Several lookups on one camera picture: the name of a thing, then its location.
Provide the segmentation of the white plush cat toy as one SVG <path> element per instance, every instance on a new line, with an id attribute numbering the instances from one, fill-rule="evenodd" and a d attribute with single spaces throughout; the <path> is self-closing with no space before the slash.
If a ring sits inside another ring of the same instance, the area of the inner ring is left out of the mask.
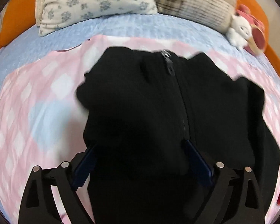
<path id="1" fill-rule="evenodd" d="M 252 27 L 244 17 L 232 15 L 230 27 L 225 36 L 232 46 L 242 51 L 248 45 L 247 40 L 252 37 Z"/>

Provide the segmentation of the white blue floral pillow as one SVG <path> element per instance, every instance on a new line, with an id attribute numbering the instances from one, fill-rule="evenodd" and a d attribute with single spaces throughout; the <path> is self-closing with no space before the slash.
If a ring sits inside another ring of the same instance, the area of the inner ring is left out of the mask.
<path id="1" fill-rule="evenodd" d="M 155 0 L 36 0 L 39 36 L 72 24 L 116 14 L 156 14 Z"/>

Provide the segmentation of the orange bed frame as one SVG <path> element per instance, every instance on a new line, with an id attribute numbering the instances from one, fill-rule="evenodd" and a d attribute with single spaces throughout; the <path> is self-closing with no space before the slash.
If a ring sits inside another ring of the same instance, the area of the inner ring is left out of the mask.
<path id="1" fill-rule="evenodd" d="M 0 49 L 36 24 L 36 0 L 0 0 L 0 9 L 8 3 L 0 31 Z"/>

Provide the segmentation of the black zip jacket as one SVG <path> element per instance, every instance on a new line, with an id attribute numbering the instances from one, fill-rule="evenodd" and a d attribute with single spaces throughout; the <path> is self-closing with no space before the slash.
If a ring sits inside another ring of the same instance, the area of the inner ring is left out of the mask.
<path id="1" fill-rule="evenodd" d="M 264 90 L 205 53 L 110 47 L 76 95 L 89 111 L 96 223 L 193 223 L 210 189 L 199 185 L 190 146 L 210 163 L 252 168 L 269 209 L 280 149 L 262 116 Z"/>

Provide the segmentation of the pink plush toy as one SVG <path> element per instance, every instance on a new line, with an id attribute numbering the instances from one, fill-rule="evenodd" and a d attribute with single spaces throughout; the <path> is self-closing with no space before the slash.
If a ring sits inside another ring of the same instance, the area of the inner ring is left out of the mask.
<path id="1" fill-rule="evenodd" d="M 254 56 L 261 55 L 266 45 L 264 24 L 252 15 L 245 5 L 239 5 L 236 13 L 244 17 L 252 28 L 252 37 L 247 39 L 248 45 L 244 49 Z"/>

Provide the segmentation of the beige plaid pillow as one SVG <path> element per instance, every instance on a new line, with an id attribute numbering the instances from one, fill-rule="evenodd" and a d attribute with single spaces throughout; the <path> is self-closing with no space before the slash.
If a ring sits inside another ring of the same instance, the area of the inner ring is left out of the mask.
<path id="1" fill-rule="evenodd" d="M 156 0 L 158 12 L 187 19 L 225 34 L 237 0 Z"/>

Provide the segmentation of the light blue quilted bedspread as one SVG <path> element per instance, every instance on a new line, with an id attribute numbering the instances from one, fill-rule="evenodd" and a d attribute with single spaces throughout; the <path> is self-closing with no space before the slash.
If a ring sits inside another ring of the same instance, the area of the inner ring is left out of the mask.
<path id="1" fill-rule="evenodd" d="M 38 35 L 36 26 L 29 28 L 0 50 L 0 82 L 17 66 L 24 66 L 26 59 L 35 62 L 52 50 L 63 51 L 67 47 L 79 46 L 96 35 L 173 39 L 199 46 L 202 52 L 210 47 L 236 56 L 248 54 L 254 57 L 238 51 L 223 35 L 203 25 L 166 15 L 125 14 L 84 21 L 44 37 Z"/>

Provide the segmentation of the pink checked cartoon blanket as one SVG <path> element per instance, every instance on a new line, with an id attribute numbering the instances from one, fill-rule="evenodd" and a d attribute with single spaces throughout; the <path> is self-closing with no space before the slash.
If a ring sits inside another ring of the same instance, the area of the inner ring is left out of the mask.
<path id="1" fill-rule="evenodd" d="M 105 49 L 170 50 L 185 58 L 201 51 L 178 40 L 96 35 L 81 45 L 50 51 L 32 62 L 25 60 L 0 82 L 0 206 L 17 223 L 21 197 L 33 166 L 58 166 L 85 150 L 82 133 L 87 112 L 76 99 L 76 88 Z M 280 147 L 280 79 L 265 56 L 251 57 L 206 48 L 204 52 L 232 79 L 244 76 L 265 92 L 263 118 Z M 266 223 L 280 215 L 280 168 Z"/>

